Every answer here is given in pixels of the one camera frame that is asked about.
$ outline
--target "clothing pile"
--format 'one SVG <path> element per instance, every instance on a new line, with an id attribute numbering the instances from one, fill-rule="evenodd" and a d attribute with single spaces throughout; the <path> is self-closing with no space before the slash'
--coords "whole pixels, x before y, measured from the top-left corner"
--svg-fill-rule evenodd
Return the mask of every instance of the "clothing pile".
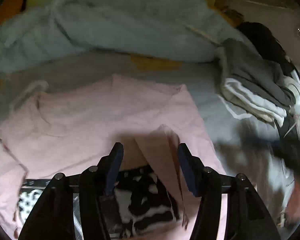
<path id="1" fill-rule="evenodd" d="M 282 212 L 288 222 L 300 220 L 300 73 L 271 31 L 260 23 L 237 27 L 257 49 L 228 39 L 218 48 L 222 67 L 221 92 L 266 122 L 275 122 L 280 140 L 272 143 L 282 168 L 294 171 L 294 190 Z"/>
<path id="2" fill-rule="evenodd" d="M 227 39 L 217 49 L 222 67 L 221 93 L 266 122 L 275 122 L 279 135 L 300 139 L 300 74 L 271 31 L 260 23 L 237 27 L 258 53 Z"/>

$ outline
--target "gray fabric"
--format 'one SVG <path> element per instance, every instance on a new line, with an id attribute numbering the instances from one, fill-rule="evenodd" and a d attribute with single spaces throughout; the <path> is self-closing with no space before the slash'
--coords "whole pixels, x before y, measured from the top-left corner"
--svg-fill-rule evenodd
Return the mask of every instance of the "gray fabric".
<path id="1" fill-rule="evenodd" d="M 286 110 L 294 105 L 293 94 L 283 86 L 283 73 L 279 64 L 264 60 L 240 41 L 227 39 L 222 45 L 229 74 L 226 78 L 240 81 L 254 94 Z"/>
<path id="2" fill-rule="evenodd" d="M 66 57 L 11 74 L 0 91 L 0 121 L 8 116 L 9 103 L 32 81 L 47 81 L 48 92 L 54 93 L 91 84 L 112 73 L 174 85 L 186 84 L 226 173 L 233 176 L 245 173 L 257 184 L 258 193 L 272 217 L 278 217 L 283 197 L 289 194 L 286 184 L 291 183 L 293 176 L 284 180 L 280 161 L 272 158 L 269 151 L 243 149 L 241 142 L 242 135 L 249 131 L 266 138 L 278 138 L 278 132 L 254 116 L 239 120 L 227 111 L 218 96 L 221 70 L 217 64 L 184 63 L 173 71 L 140 71 L 131 63 L 129 55 L 92 51 Z M 236 114 L 245 113 L 227 104 Z"/>
<path id="3" fill-rule="evenodd" d="M 204 0 L 52 0 L 0 26 L 0 73 L 93 48 L 212 61 L 215 46 L 185 25 L 219 42 L 233 38 L 254 49 Z"/>

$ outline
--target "gray bedsheet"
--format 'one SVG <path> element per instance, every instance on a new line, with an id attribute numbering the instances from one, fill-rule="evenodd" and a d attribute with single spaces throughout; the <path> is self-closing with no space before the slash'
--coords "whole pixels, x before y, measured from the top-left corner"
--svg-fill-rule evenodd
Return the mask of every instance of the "gray bedsheet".
<path id="1" fill-rule="evenodd" d="M 272 217 L 276 219 L 279 216 L 293 188 L 293 174 L 289 175 L 282 168 L 281 161 L 271 157 L 269 151 L 255 152 L 244 149 L 241 144 L 241 137 L 248 130 L 268 138 L 278 137 L 278 132 L 270 124 L 247 116 L 243 109 L 222 102 L 218 95 L 220 69 L 215 63 L 183 63 L 177 70 L 140 71 L 126 54 L 92 51 L 66 57 L 11 74 L 0 90 L 0 122 L 8 116 L 9 104 L 32 81 L 46 81 L 48 92 L 53 93 L 96 82 L 112 73 L 168 84 L 186 84 L 226 173 L 245 173 L 256 183 Z M 231 114 L 226 105 L 239 117 Z M 240 114 L 248 118 L 240 120 Z"/>

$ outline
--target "pink fabric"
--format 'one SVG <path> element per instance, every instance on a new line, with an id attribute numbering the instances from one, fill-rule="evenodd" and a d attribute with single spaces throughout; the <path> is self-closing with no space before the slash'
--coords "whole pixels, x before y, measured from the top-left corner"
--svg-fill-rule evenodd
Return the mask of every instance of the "pink fabric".
<path id="1" fill-rule="evenodd" d="M 185 85 L 169 86 L 113 75 L 68 93 L 32 96 L 0 126 L 0 224 L 11 233 L 24 176 L 51 178 L 81 173 L 122 142 L 121 170 L 149 163 L 189 219 L 141 239 L 189 239 L 200 200 L 188 191 L 179 168 L 177 146 L 221 174 L 203 120 Z M 226 201 L 218 239 L 224 238 Z"/>
<path id="2" fill-rule="evenodd" d="M 286 207 L 288 222 L 300 220 L 300 179 L 295 176 L 294 189 Z"/>

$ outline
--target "orange object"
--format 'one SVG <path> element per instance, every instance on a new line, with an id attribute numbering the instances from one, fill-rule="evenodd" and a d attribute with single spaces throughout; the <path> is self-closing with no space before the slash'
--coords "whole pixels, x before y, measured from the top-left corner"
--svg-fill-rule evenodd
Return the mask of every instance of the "orange object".
<path id="1" fill-rule="evenodd" d="M 296 223 L 300 220 L 300 179 L 294 178 L 294 189 L 286 207 L 288 222 Z"/>
<path id="2" fill-rule="evenodd" d="M 21 12 L 23 0 L 4 0 L 0 6 L 0 25 Z"/>
<path id="3" fill-rule="evenodd" d="M 236 27 L 236 26 L 238 26 L 239 24 L 237 24 L 235 21 L 234 21 L 234 19 L 231 19 L 231 18 L 229 18 L 226 14 L 224 14 L 219 8 L 217 8 L 217 7 L 215 7 L 215 6 L 210 6 L 210 8 L 212 9 L 212 10 L 214 10 L 215 12 L 217 12 L 218 14 L 220 14 L 222 17 L 223 17 L 223 19 L 225 19 L 227 22 L 228 22 L 228 24 L 230 24 L 232 27 Z"/>
<path id="4" fill-rule="evenodd" d="M 182 62 L 168 59 L 151 58 L 132 54 L 131 61 L 136 64 L 138 70 L 174 70 L 178 69 Z"/>

